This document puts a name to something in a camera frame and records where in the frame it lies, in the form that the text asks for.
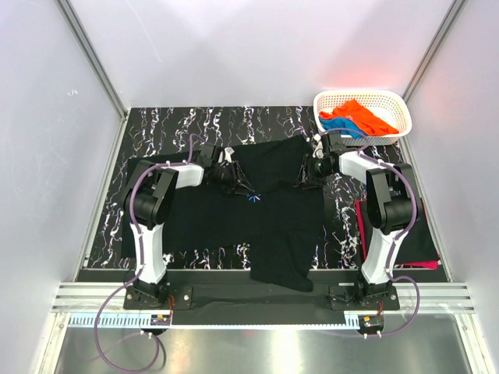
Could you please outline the black polo shirt blue logo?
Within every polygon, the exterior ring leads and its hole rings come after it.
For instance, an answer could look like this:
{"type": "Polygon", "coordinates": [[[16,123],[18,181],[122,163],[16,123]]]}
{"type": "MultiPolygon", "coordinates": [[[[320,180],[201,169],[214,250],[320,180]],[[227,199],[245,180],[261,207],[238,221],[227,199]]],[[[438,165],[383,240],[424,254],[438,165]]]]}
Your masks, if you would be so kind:
{"type": "MultiPolygon", "coordinates": [[[[253,280],[294,291],[312,291],[313,283],[307,275],[322,229],[323,191],[293,187],[302,158],[311,146],[302,136],[293,136],[232,148],[233,158],[256,192],[233,195],[209,183],[178,189],[163,227],[163,256],[247,244],[253,280]]],[[[188,155],[132,158],[127,184],[141,160],[178,163],[188,155]]],[[[136,256],[127,218],[123,237],[123,253],[136,256]]]]}

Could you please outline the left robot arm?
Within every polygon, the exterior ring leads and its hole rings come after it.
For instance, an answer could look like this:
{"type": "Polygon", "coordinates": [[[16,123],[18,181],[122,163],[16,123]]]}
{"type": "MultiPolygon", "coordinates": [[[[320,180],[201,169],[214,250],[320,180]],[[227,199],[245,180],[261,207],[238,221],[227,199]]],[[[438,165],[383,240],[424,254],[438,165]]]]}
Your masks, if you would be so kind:
{"type": "Polygon", "coordinates": [[[153,309],[174,306],[162,258],[162,232],[175,192],[214,182],[229,193],[254,193],[234,153],[231,147],[205,144],[199,154],[191,150],[188,159],[178,163],[138,162],[122,195],[122,210],[133,232],[137,260],[135,275],[126,282],[129,300],[153,309]]]}

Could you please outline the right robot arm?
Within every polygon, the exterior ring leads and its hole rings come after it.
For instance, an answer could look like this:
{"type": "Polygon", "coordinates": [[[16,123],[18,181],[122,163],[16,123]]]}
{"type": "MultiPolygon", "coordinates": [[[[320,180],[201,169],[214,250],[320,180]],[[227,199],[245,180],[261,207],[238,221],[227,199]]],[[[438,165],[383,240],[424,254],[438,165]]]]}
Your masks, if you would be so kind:
{"type": "Polygon", "coordinates": [[[330,175],[341,174],[366,186],[367,214],[373,227],[368,253],[354,285],[330,300],[343,309],[354,305],[379,309],[394,296],[395,260],[418,219],[421,199],[411,165],[389,164],[368,156],[362,148],[346,146],[342,130],[314,136],[315,145],[303,157],[296,185],[312,188],[330,175]]]}

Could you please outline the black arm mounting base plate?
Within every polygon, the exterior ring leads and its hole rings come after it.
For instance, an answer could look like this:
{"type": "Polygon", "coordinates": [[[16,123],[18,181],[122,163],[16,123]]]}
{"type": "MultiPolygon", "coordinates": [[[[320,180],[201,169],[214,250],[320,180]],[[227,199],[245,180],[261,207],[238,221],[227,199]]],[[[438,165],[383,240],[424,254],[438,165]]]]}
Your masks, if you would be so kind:
{"type": "Polygon", "coordinates": [[[332,325],[345,322],[331,309],[330,288],[351,284],[356,270],[311,270],[311,292],[250,279],[247,270],[169,270],[175,326],[332,325]]]}

